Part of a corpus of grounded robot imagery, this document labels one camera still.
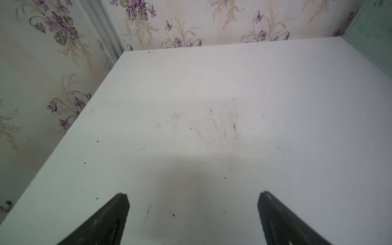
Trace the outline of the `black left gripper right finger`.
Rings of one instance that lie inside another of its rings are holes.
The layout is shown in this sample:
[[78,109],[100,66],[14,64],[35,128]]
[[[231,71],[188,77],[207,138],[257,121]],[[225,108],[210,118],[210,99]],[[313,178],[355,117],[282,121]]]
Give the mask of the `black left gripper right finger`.
[[257,208],[268,245],[329,245],[270,192],[262,192]]

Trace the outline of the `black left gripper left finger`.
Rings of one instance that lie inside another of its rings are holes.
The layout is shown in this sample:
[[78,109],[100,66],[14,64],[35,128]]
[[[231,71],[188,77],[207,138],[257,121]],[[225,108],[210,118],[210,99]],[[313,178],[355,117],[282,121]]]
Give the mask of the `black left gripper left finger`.
[[119,245],[130,204],[126,194],[118,193],[60,245]]

